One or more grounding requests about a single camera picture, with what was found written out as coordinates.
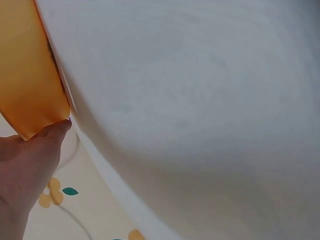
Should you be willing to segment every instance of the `yellow flower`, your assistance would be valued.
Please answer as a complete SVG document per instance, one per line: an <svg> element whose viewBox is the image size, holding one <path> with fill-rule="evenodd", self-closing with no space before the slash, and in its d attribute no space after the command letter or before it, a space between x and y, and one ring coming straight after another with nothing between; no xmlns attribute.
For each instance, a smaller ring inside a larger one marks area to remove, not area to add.
<svg viewBox="0 0 320 240"><path fill-rule="evenodd" d="M132 230L128 235L129 240L146 240L144 236L137 230Z"/></svg>
<svg viewBox="0 0 320 240"><path fill-rule="evenodd" d="M64 195L60 192L60 181L52 177L46 187L50 189L50 193L41 193L38 200L39 205L46 209L50 207L51 203L54 205L60 205L64 200Z"/></svg>

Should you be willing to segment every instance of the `hand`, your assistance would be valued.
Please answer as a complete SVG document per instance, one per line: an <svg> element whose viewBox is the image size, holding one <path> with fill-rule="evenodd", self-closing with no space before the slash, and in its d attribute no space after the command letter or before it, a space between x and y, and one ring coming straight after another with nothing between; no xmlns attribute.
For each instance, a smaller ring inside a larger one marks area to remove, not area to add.
<svg viewBox="0 0 320 240"><path fill-rule="evenodd" d="M0 239L22 239L29 212L59 164L70 127L63 120L29 141L0 137Z"/></svg>

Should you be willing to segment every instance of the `finger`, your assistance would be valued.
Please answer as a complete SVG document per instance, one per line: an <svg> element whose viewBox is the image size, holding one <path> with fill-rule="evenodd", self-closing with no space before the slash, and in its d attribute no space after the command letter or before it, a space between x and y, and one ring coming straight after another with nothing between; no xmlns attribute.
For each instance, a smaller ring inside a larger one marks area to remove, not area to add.
<svg viewBox="0 0 320 240"><path fill-rule="evenodd" d="M12 140L15 141L17 143L23 143L25 140L23 140L19 135L12 135L12 136L8 136L6 137L7 140Z"/></svg>
<svg viewBox="0 0 320 240"><path fill-rule="evenodd" d="M15 194L18 199L25 199L26 208L32 207L57 168L61 144L70 127L69 120L45 127L37 137L26 142L21 154L8 164L11 182L19 186Z"/></svg>
<svg viewBox="0 0 320 240"><path fill-rule="evenodd" d="M71 128L70 120L63 120L56 124L53 124L49 132L47 133L47 137L56 139L59 143L65 139L66 133Z"/></svg>
<svg viewBox="0 0 320 240"><path fill-rule="evenodd" d="M44 127L37 135L33 136L32 138L34 137L46 137L48 136L48 134L51 132L51 131L54 131L55 133L58 131L60 134L58 134L58 138L59 139L63 139L65 137L65 134L67 133L67 131L71 128L71 121L70 120L62 120L62 121L59 121L55 124L51 124L51 125L48 125L46 127Z"/></svg>

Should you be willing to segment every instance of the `white curved surface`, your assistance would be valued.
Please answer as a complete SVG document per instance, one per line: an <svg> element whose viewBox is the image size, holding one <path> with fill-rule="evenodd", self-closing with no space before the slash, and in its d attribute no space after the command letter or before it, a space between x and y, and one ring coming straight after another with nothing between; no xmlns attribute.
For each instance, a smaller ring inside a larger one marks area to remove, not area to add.
<svg viewBox="0 0 320 240"><path fill-rule="evenodd" d="M78 132L150 240L320 236L312 0L38 0Z"/></svg>

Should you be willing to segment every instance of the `orange bowl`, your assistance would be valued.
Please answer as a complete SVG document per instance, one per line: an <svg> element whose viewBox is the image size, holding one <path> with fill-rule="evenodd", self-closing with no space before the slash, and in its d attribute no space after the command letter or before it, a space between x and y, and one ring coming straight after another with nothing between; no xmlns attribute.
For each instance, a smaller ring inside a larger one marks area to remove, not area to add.
<svg viewBox="0 0 320 240"><path fill-rule="evenodd" d="M0 1L0 31L0 112L27 140L70 108L34 1Z"/></svg>

